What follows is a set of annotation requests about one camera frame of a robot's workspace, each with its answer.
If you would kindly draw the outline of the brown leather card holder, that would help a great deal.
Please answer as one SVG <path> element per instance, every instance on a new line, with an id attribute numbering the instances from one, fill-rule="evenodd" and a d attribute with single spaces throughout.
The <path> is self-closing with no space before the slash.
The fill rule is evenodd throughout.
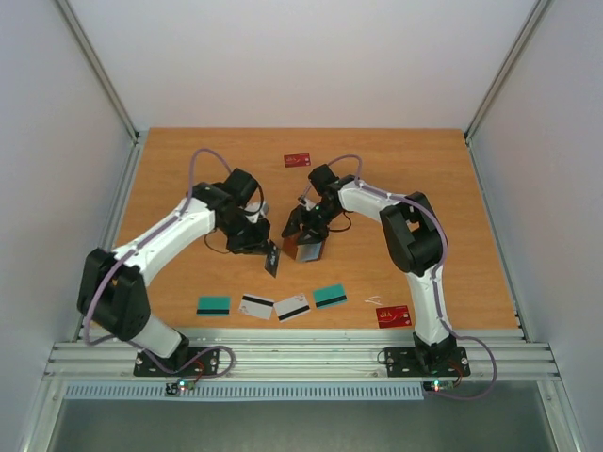
<path id="1" fill-rule="evenodd" d="M 298 263 L 310 263 L 319 261 L 322 257 L 325 241 L 315 244 L 298 245 L 297 237 L 287 237 L 283 241 L 282 252 Z"/>

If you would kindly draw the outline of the black VIP card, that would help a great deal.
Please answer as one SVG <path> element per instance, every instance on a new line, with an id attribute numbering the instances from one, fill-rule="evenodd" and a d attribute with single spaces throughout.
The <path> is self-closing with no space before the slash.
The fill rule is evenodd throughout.
<path id="1" fill-rule="evenodd" d="M 280 248 L 272 240 L 270 240 L 268 243 L 264 268 L 272 278 L 277 277 L 280 254 Z"/>

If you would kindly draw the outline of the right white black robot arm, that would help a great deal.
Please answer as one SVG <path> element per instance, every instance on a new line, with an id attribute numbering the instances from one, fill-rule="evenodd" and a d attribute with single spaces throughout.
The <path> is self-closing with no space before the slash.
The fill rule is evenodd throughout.
<path id="1" fill-rule="evenodd" d="M 387 192 L 351 174 L 338 177 L 327 164 L 313 169 L 308 180 L 320 200 L 312 203 L 300 196 L 282 237 L 293 237 L 298 245 L 320 243 L 329 236 L 332 221 L 344 213 L 379 222 L 389 257 L 409 284 L 417 365 L 425 373 L 440 371 L 457 342 L 448 323 L 442 282 L 448 240 L 427 196 Z"/>

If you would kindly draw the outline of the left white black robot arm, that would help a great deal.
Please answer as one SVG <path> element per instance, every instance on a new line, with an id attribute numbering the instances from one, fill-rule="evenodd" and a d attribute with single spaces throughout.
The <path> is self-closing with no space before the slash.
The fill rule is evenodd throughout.
<path id="1" fill-rule="evenodd" d="M 269 254 L 267 204 L 251 201 L 262 193 L 248 172 L 234 169 L 223 182 L 192 186 L 172 213 L 128 244 L 91 251 L 76 303 L 85 323 L 142 349 L 169 375 L 184 372 L 194 360 L 189 340 L 153 315 L 147 288 L 181 251 L 215 231 L 232 254 Z"/>

